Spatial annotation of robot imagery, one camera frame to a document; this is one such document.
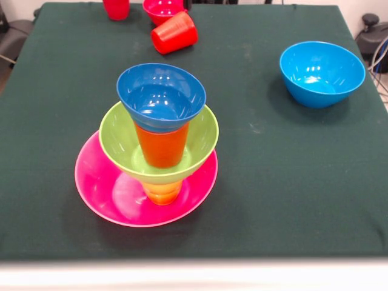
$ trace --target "pink plate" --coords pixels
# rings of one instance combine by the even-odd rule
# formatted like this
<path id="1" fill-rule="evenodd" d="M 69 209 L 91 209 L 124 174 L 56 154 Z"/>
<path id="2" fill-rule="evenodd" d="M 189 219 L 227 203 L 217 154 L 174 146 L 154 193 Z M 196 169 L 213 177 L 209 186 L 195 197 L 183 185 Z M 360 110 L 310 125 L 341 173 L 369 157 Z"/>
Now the pink plate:
<path id="1" fill-rule="evenodd" d="M 139 181 L 123 173 L 104 154 L 98 131 L 82 147 L 75 165 L 75 184 L 82 200 L 97 215 L 122 226 L 154 227 L 176 221 L 196 209 L 209 195 L 218 171 L 215 150 L 182 184 L 169 205 L 152 203 Z"/>

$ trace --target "green bowl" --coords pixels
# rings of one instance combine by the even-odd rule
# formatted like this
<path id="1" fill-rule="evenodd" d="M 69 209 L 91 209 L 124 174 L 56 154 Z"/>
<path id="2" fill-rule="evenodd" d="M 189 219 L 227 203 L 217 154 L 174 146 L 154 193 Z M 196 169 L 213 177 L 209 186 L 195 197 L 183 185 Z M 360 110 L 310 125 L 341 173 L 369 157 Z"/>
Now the green bowl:
<path id="1" fill-rule="evenodd" d="M 133 120 L 121 102 L 105 114 L 99 128 L 99 141 L 108 159 L 131 177 L 155 185 L 174 183 L 190 176 L 206 161 L 217 140 L 217 119 L 205 105 L 190 121 L 181 162 L 174 167 L 160 169 L 145 161 Z"/>

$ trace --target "white wall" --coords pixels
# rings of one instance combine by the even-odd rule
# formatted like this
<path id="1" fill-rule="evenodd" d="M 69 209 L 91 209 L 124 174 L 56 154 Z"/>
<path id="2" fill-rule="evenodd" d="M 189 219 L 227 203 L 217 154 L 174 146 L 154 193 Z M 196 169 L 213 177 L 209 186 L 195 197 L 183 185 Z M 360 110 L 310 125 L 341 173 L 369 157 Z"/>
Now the white wall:
<path id="1" fill-rule="evenodd" d="M 33 19 L 33 11 L 45 0 L 0 0 L 9 21 L 15 19 Z M 82 2 L 82 0 L 51 0 L 51 2 Z M 130 0 L 139 3 L 142 0 Z M 239 0 L 240 4 L 259 4 L 263 0 Z M 381 21 L 388 21 L 388 0 L 284 0 L 285 4 L 338 5 L 346 23 L 355 36 L 363 27 L 361 16 L 364 13 L 376 13 Z"/>

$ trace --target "table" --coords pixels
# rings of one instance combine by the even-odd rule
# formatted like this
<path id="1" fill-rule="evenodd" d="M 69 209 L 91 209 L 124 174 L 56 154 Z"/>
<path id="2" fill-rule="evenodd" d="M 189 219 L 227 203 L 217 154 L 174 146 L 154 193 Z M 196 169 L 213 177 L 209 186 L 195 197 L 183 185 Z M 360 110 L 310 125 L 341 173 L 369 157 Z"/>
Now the table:
<path id="1" fill-rule="evenodd" d="M 350 258 L 387 255 L 388 118 L 369 77 L 312 110 L 288 94 L 281 52 L 329 41 L 360 56 L 337 7 L 193 5 L 197 45 L 161 56 L 140 5 L 44 4 L 0 97 L 0 260 Z M 203 205 L 152 229 L 114 225 L 80 199 L 79 150 L 118 101 L 126 68 L 193 73 L 220 127 Z"/>

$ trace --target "plastic bowl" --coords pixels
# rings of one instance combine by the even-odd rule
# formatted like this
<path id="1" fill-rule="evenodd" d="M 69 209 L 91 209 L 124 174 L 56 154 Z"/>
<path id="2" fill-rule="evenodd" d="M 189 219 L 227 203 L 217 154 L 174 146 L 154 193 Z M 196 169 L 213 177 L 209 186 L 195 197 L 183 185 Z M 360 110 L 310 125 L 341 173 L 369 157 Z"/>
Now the plastic bowl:
<path id="1" fill-rule="evenodd" d="M 214 150 L 218 123 L 213 112 L 204 110 L 191 120 L 181 162 L 161 169 L 147 164 L 139 145 L 135 125 L 121 102 L 115 104 L 101 121 L 99 140 L 104 153 L 120 170 L 142 183 L 165 185 L 194 173 Z"/>
<path id="2" fill-rule="evenodd" d="M 193 119 L 206 103 L 201 82 L 167 64 L 141 64 L 124 71 L 117 92 L 133 120 L 150 132 L 172 132 Z"/>
<path id="3" fill-rule="evenodd" d="M 323 108 L 347 98 L 365 80 L 363 63 L 352 52 L 328 42 L 300 42 L 280 57 L 290 94 L 300 104 Z"/>
<path id="4" fill-rule="evenodd" d="M 161 25 L 180 11 L 187 11 L 183 1 L 174 0 L 144 0 L 143 9 L 155 25 Z"/>

